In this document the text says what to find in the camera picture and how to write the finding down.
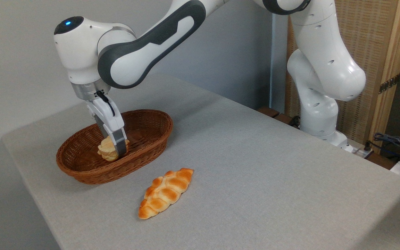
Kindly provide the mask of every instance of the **pastry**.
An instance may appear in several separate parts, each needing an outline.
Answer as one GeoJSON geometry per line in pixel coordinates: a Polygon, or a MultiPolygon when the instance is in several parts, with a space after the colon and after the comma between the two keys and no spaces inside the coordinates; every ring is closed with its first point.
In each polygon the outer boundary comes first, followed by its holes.
{"type": "Polygon", "coordinates": [[[193,172],[192,169],[182,168],[176,172],[168,171],[164,176],[154,179],[144,194],[144,200],[138,209],[138,217],[148,219],[177,202],[191,183],[193,172]]]}
{"type": "MultiPolygon", "coordinates": [[[[126,151],[129,150],[129,140],[126,140],[126,151]]],[[[107,161],[116,161],[118,159],[118,154],[115,150],[114,143],[112,142],[110,136],[106,137],[101,144],[98,145],[98,154],[107,161]]]]}

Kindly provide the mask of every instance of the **wooden block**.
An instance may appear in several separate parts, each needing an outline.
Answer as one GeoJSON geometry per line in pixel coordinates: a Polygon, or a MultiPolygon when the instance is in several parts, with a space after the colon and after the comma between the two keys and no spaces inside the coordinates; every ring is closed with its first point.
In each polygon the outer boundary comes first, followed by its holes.
{"type": "Polygon", "coordinates": [[[265,115],[267,115],[267,116],[269,116],[269,117],[272,117],[272,118],[274,118],[274,117],[276,117],[276,116],[278,116],[278,115],[280,114],[279,111],[270,109],[270,108],[265,107],[265,106],[264,106],[264,107],[261,107],[261,108],[258,109],[257,111],[259,111],[260,113],[265,114],[265,115]]]}
{"type": "Polygon", "coordinates": [[[292,121],[292,118],[289,117],[289,116],[287,116],[287,115],[285,115],[285,114],[280,114],[280,115],[274,117],[274,119],[279,120],[279,121],[281,121],[281,122],[283,122],[283,123],[285,123],[285,124],[288,124],[288,125],[289,125],[289,124],[291,123],[291,121],[292,121]]]}
{"type": "Polygon", "coordinates": [[[367,160],[371,161],[372,163],[376,163],[377,165],[388,170],[392,169],[392,167],[395,166],[395,163],[392,160],[387,159],[382,155],[378,155],[375,152],[372,153],[369,157],[367,157],[367,160]]]}

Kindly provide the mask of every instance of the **metal hinge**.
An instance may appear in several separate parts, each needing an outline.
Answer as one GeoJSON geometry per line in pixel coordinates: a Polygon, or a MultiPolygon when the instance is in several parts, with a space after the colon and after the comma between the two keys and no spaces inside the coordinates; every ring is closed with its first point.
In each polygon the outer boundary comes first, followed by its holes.
{"type": "Polygon", "coordinates": [[[384,91],[390,89],[394,85],[396,85],[399,81],[400,74],[397,76],[393,77],[392,79],[389,79],[388,81],[384,82],[381,84],[381,87],[379,88],[379,94],[383,93],[384,91]]]}

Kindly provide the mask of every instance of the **white wall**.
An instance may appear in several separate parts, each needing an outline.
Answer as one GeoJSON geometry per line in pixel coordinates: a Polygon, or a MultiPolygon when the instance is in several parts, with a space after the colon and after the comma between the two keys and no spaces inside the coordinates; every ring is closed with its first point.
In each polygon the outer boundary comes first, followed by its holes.
{"type": "MultiPolygon", "coordinates": [[[[140,35],[169,5],[170,0],[0,0],[0,138],[81,101],[55,51],[52,35],[60,21],[81,15],[122,22],[140,35]]],[[[256,108],[268,104],[270,44],[271,15],[252,1],[233,0],[153,72],[256,108]]],[[[57,249],[7,156],[0,142],[0,250],[57,249]]]]}

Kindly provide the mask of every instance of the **woven panel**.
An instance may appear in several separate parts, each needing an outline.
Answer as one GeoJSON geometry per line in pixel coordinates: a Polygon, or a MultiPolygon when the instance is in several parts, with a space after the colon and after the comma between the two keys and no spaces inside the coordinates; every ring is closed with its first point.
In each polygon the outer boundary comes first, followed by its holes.
{"type": "MultiPolygon", "coordinates": [[[[337,129],[349,139],[363,143],[369,132],[368,122],[378,95],[383,72],[384,56],[389,43],[395,0],[336,0],[337,18],[343,41],[354,60],[365,70],[367,84],[364,91],[350,102],[338,101],[337,129]]],[[[289,24],[288,56],[297,49],[289,24]]],[[[287,75],[285,113],[300,114],[300,102],[292,82],[287,75]]]]}

